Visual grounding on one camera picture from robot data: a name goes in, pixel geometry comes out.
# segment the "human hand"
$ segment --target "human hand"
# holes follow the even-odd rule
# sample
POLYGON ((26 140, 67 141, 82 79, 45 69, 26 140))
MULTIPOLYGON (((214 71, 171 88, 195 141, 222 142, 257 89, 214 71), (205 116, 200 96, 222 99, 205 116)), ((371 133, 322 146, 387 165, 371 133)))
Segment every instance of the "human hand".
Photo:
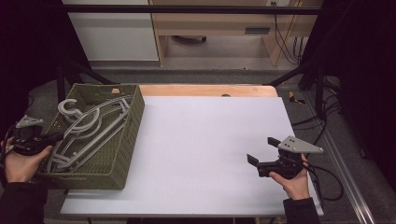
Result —
MULTIPOLYGON (((304 161, 304 165, 307 166, 308 164, 306 163, 307 160, 304 154, 302 154, 302 158, 304 161)), ((293 179, 285 179, 275 172, 271 172, 269 175, 275 180, 276 183, 280 184, 283 187, 288 196, 293 200, 301 200, 310 197, 308 190, 307 171, 304 168, 293 179)))
MULTIPOLYGON (((7 140, 8 148, 12 143, 12 138, 7 140)), ((44 150, 34 156, 23 156, 14 151, 10 151, 5 159, 5 174, 7 182, 29 182, 35 175, 40 162, 46 158, 52 151, 52 146, 44 148, 44 150)))

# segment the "white table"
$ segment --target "white table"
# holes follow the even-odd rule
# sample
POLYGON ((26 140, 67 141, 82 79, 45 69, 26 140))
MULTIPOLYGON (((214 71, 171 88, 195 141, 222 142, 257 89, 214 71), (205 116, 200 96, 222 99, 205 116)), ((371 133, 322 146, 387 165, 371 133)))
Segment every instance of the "white table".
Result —
MULTIPOLYGON (((61 213, 84 217, 274 217, 285 191, 247 154, 275 161, 267 137, 293 135, 277 97, 145 96, 124 190, 70 190, 61 213)), ((318 197, 309 181, 318 213, 318 197)))

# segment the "black sleeve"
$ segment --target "black sleeve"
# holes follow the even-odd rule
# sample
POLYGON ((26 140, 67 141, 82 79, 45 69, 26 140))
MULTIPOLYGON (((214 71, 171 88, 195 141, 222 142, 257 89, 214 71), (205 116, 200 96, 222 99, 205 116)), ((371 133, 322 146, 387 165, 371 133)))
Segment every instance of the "black sleeve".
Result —
POLYGON ((0 199, 0 223, 43 224, 48 189, 31 183, 8 183, 0 199))
POLYGON ((320 223, 317 208, 312 198, 296 200, 287 199, 283 201, 288 224, 317 224, 320 223))

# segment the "woven basket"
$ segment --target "woven basket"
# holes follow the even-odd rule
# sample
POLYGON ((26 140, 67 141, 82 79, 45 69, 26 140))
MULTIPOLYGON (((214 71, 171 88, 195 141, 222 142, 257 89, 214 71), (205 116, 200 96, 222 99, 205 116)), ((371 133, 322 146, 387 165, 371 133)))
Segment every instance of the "woven basket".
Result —
MULTIPOLYGON (((50 189, 123 189, 145 107, 139 87, 136 85, 75 84, 67 96, 67 99, 76 99, 74 107, 84 113, 108 100, 126 95, 132 95, 133 99, 125 126, 100 150, 74 173, 46 173, 45 167, 48 160, 43 161, 35 176, 36 179, 47 184, 50 189)), ((109 118, 103 119, 99 132, 117 116, 117 113, 113 113, 108 116, 109 118)), ((70 125, 71 123, 58 113, 47 133, 64 133, 70 125)), ((74 151, 79 151, 91 140, 88 138, 72 145, 64 155, 70 158, 74 151)))

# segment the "metal rail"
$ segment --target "metal rail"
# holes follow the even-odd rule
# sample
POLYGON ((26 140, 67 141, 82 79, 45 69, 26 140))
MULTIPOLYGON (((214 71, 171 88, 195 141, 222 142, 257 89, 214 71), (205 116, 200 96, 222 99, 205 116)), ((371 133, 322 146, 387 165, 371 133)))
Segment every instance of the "metal rail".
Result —
MULTIPOLYGON (((304 94, 304 98, 307 101, 309 109, 315 114, 315 109, 312 106, 312 99, 310 94, 304 94)), ((325 130, 323 133, 324 140, 328 145, 327 151, 329 152, 330 159, 332 160, 332 164, 334 165, 334 169, 339 175, 341 182, 346 190, 346 194, 349 197, 349 201, 352 204, 353 209, 355 210, 356 216, 362 224, 375 224, 374 217, 368 207, 366 201, 364 201, 363 196, 361 195, 361 191, 358 188, 358 185, 353 178, 353 175, 349 172, 346 163, 342 159, 340 153, 338 152, 337 146, 332 140, 332 136, 330 133, 325 130)))
POLYGON ((43 5, 44 9, 84 13, 188 13, 319 15, 342 12, 321 7, 145 6, 145 5, 43 5))

